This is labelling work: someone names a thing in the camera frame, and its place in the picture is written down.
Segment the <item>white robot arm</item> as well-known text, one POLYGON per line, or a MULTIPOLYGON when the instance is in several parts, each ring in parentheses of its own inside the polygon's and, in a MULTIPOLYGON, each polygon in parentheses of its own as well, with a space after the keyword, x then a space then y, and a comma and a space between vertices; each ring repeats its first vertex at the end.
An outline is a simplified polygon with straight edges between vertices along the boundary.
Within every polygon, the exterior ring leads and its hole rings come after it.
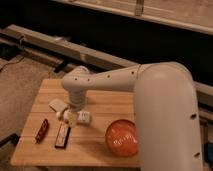
POLYGON ((80 110, 88 90, 133 93, 142 171, 203 171, 196 88, 176 62, 135 65, 91 74, 84 66, 62 78, 71 106, 80 110))

